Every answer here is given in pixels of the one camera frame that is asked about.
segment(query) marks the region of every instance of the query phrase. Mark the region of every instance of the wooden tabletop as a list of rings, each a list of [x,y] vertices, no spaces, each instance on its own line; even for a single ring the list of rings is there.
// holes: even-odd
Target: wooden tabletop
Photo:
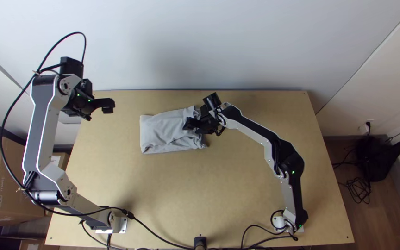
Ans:
[[[78,193],[99,206],[132,211],[162,237],[192,246],[206,236],[208,247],[240,247],[251,224],[273,230],[271,213],[284,209],[280,182],[266,164],[263,147],[238,130],[207,135],[207,149],[144,155],[139,116],[181,109],[213,91],[98,91],[115,100],[113,114],[95,111],[83,121],[67,167]],[[298,241],[277,239],[266,247],[354,242],[344,202],[307,92],[217,91],[222,102],[291,142],[305,161],[301,178],[303,207],[309,219]],[[46,244],[100,247],[78,225],[79,218],[53,215]],[[106,242],[107,235],[95,235]],[[252,228],[245,246],[271,237]],[[173,248],[136,221],[112,245],[123,248]]]

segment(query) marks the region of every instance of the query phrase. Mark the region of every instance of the gray fabric bag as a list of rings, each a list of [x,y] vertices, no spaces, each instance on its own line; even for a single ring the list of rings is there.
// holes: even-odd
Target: gray fabric bag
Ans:
[[[187,117],[198,119],[195,106],[140,116],[140,147],[144,154],[165,153],[189,149],[203,149],[201,135],[183,130]]]

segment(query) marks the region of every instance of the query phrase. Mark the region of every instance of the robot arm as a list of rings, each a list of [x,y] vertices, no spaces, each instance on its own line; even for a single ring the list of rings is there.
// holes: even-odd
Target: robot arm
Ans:
[[[286,208],[281,219],[276,222],[278,228],[288,226],[287,231],[295,233],[302,229],[308,219],[308,213],[303,209],[300,177],[304,162],[293,145],[280,139],[274,132],[246,118],[240,110],[229,103],[221,103],[216,93],[203,99],[201,118],[188,118],[183,129],[197,128],[196,133],[220,135],[225,128],[237,129],[251,139],[257,141],[265,149],[265,161],[280,179],[281,189]]]
[[[36,203],[58,207],[70,214],[91,213],[103,209],[77,192],[66,172],[52,163],[58,115],[90,120],[97,108],[112,113],[115,102],[110,98],[95,99],[92,83],[82,79],[83,64],[62,57],[60,74],[39,75],[32,80],[31,99],[34,111],[25,147],[23,184]],[[112,209],[80,216],[97,233],[125,233],[127,217],[115,216]]]

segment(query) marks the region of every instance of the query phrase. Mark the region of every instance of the white wall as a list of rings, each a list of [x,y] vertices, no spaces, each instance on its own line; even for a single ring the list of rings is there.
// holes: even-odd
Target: white wall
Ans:
[[[19,87],[0,71],[0,125],[9,106],[20,91]],[[33,103],[30,96],[24,94],[11,112],[7,120],[6,129],[22,138],[26,138],[32,112]],[[65,125],[58,123],[55,144],[73,144],[79,127],[79,124]]]
[[[317,111],[399,21],[400,0],[6,0],[0,64],[24,85],[82,31],[95,89],[306,89]],[[81,50],[74,37],[47,64]]]
[[[317,118],[327,136],[357,135],[368,119],[373,134],[400,132],[400,24]]]

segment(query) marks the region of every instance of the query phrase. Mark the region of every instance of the wooden floor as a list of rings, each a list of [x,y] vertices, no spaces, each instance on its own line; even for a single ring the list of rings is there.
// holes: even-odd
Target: wooden floor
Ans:
[[[353,145],[354,140],[327,139],[325,144],[328,149],[332,163],[343,160]],[[362,176],[357,167],[342,165],[335,170],[338,182],[345,183],[347,180]],[[357,204],[353,201],[349,191],[339,186],[344,199],[345,208],[350,220],[355,243],[326,245],[326,246],[304,246],[309,250],[400,250],[400,198],[394,187],[391,176],[381,182],[372,183],[370,204]],[[24,227],[24,230],[38,231],[38,228]],[[88,248],[62,247],[63,250],[82,250]]]

